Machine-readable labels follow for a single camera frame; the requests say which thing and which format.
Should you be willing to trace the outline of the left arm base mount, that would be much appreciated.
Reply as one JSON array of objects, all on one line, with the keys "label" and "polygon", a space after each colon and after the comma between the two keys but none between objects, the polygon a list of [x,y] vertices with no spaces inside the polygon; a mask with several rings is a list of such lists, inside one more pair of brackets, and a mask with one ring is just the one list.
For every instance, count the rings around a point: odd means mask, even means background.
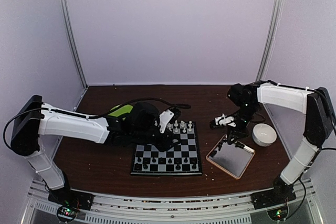
[{"label": "left arm base mount", "polygon": [[48,200],[73,209],[90,210],[94,195],[80,191],[51,191]]}]

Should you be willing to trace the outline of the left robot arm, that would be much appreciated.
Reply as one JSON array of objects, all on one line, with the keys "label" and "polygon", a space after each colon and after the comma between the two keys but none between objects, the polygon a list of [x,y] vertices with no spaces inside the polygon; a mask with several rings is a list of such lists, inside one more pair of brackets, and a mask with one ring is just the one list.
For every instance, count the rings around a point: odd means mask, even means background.
[{"label": "left robot arm", "polygon": [[44,103],[40,95],[34,95],[10,119],[14,125],[6,146],[28,160],[56,199],[71,205],[75,192],[70,189],[66,174],[46,155],[39,143],[40,136],[72,137],[107,146],[152,144],[167,151],[177,142],[169,124],[181,115],[182,105],[165,101],[168,108],[160,112],[151,101],[135,99],[104,114],[89,115],[56,108]]}]

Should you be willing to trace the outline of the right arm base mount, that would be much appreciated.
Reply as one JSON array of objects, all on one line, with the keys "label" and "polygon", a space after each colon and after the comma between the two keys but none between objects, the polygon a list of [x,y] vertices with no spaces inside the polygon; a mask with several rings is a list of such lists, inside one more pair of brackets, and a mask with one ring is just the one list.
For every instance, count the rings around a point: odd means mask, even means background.
[{"label": "right arm base mount", "polygon": [[287,196],[277,196],[275,195],[273,189],[251,194],[251,200],[255,210],[285,204],[286,202],[293,201],[295,199],[295,193],[290,193]]}]

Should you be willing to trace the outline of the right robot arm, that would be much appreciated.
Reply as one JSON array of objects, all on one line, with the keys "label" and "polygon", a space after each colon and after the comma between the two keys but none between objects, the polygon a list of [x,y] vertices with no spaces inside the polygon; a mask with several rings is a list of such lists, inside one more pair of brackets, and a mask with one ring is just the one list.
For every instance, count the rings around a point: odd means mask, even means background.
[{"label": "right robot arm", "polygon": [[325,87],[316,89],[294,87],[273,81],[257,81],[250,84],[235,84],[227,97],[238,107],[233,122],[227,125],[227,142],[233,144],[247,135],[246,127],[261,105],[276,108],[274,117],[282,140],[299,136],[297,150],[274,182],[269,192],[272,203],[279,204],[289,196],[291,187],[308,170],[325,141],[335,132],[335,110],[329,91]]}]

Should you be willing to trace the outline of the black white chess board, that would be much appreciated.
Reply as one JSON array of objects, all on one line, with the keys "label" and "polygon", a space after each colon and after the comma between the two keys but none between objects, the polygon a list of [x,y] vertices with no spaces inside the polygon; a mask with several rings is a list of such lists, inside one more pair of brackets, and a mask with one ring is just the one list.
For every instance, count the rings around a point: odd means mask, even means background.
[{"label": "black white chess board", "polygon": [[[199,149],[196,122],[181,122],[179,125],[173,126],[172,132],[180,137],[180,144],[171,148],[166,152],[160,152],[154,145],[137,145],[132,159],[131,175],[149,175],[149,176],[193,176],[202,175],[202,161]],[[142,159],[141,163],[137,162],[137,158]],[[155,157],[156,163],[152,163],[151,159]],[[159,164],[159,158],[165,158],[165,164]],[[188,158],[188,163],[184,163],[184,158]],[[197,158],[196,169],[192,169],[190,158]],[[168,163],[168,159],[173,159],[173,164]],[[141,170],[134,170],[135,164],[141,164]],[[148,169],[143,169],[143,164],[148,165]],[[180,164],[181,169],[176,170],[176,165]]]}]

